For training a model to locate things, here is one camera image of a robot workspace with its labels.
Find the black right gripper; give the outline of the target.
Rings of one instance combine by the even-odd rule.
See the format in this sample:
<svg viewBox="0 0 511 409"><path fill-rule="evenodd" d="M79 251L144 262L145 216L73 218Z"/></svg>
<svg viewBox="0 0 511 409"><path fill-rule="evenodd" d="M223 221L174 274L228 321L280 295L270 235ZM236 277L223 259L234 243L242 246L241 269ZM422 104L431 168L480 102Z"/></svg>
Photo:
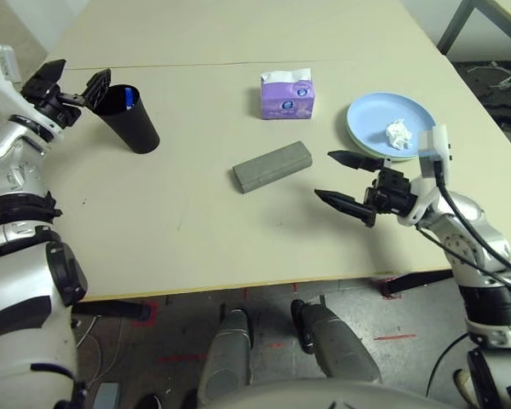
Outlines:
<svg viewBox="0 0 511 409"><path fill-rule="evenodd" d="M402 172L383 168L383 158L372 158L351 151L331 151L327 155L339 164L354 170L378 171L376 179L365 190L364 204L350 196L334 191L315 189L314 193L327 205L343 214L359 219L373 228L378 214L408 216L417 200L411 192L411 181Z"/></svg>

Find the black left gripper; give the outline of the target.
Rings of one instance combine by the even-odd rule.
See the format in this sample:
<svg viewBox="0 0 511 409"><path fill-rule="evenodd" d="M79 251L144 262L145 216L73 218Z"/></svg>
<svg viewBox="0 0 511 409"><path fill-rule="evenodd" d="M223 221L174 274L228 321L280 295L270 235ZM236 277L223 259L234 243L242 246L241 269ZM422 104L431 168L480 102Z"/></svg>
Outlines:
<svg viewBox="0 0 511 409"><path fill-rule="evenodd" d="M60 91L57 84L66 64L65 59L44 63L25 82L21 94L41 114L61 128L72 127L81 115L81 107L96 108L106 95L111 82L111 69L95 73L81 95Z"/></svg>

